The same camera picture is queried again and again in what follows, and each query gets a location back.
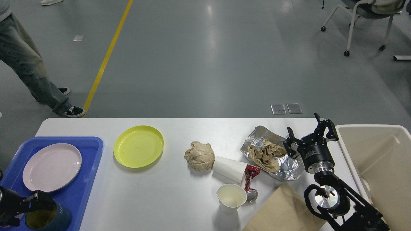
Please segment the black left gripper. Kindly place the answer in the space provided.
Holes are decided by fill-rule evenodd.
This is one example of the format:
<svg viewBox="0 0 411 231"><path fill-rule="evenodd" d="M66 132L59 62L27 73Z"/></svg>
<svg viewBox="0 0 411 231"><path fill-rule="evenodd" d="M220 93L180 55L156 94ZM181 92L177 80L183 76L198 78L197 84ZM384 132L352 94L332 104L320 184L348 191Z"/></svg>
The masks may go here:
<svg viewBox="0 0 411 231"><path fill-rule="evenodd" d="M54 200L50 193L35 190L24 198L13 190L0 187L0 226L18 227L23 213L38 210L53 211Z"/></svg>

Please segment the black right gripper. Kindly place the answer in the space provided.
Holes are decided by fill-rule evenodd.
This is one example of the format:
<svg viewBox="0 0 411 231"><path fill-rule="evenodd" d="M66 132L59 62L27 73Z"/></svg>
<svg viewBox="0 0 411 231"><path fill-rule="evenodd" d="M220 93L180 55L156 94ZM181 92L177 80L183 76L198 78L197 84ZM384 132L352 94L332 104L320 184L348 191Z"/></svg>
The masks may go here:
<svg viewBox="0 0 411 231"><path fill-rule="evenodd" d="M317 120L317 127L314 133L311 133L302 138L302 143L299 144L295 138L291 127L287 127L289 133L288 138L283 141L284 149L287 155L292 159L296 159L299 152L305 171L310 174L316 174L321 171L331 171L334 168L334 161L327 146L327 141L338 141L334 123L329 119L320 117L318 113L314 113ZM292 144L299 144L297 151L292 148Z"/></svg>

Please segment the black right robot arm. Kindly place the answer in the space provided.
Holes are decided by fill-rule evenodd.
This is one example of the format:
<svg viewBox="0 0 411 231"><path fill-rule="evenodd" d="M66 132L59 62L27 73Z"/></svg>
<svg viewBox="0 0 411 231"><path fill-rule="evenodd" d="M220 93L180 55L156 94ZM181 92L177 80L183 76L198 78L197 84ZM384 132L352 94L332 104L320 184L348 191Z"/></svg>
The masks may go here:
<svg viewBox="0 0 411 231"><path fill-rule="evenodd" d="M287 154L293 159L300 156L305 171L314 175L316 184L304 191L308 210L335 231L389 231L383 215L334 174L335 163L327 142L339 140L335 125L314 115L318 124L313 133L297 139L288 127L289 136L283 142Z"/></svg>

